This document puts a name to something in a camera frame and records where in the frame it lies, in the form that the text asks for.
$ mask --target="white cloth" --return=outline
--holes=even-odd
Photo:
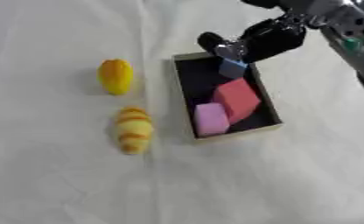
[[[276,15],[236,0],[0,0],[0,224],[364,223],[364,89],[318,32],[258,63],[281,129],[188,140],[167,60]],[[112,58],[135,68],[126,96],[96,81]],[[107,135],[129,104],[156,124],[144,157]]]

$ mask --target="red cube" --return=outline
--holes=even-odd
[[[261,102],[243,78],[218,86],[213,101],[223,105],[231,124],[250,116]]]

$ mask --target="box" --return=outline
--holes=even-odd
[[[231,81],[229,78],[219,74],[221,62],[222,58],[211,56],[206,52],[182,54],[173,57],[175,74],[181,94],[183,95],[188,121],[192,127],[193,138],[199,141],[213,140],[219,137],[231,137],[278,128],[282,121],[260,80],[260,74],[256,66],[250,64],[244,79],[261,99],[261,104],[250,117],[232,125],[224,135],[210,137],[199,137],[197,135],[194,123],[194,109],[196,105],[210,102],[216,87]]]

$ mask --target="yellow fruit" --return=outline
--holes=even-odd
[[[112,95],[124,95],[130,90],[133,68],[122,59],[107,59],[98,68],[98,79]]]
[[[114,138],[127,154],[146,152],[152,132],[151,118],[144,109],[127,107],[115,118]]]

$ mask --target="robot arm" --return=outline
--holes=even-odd
[[[364,85],[364,0],[242,0],[284,15],[248,28],[237,40],[204,33],[199,44],[215,55],[246,63],[300,47],[306,27],[320,29],[330,46],[358,72]]]

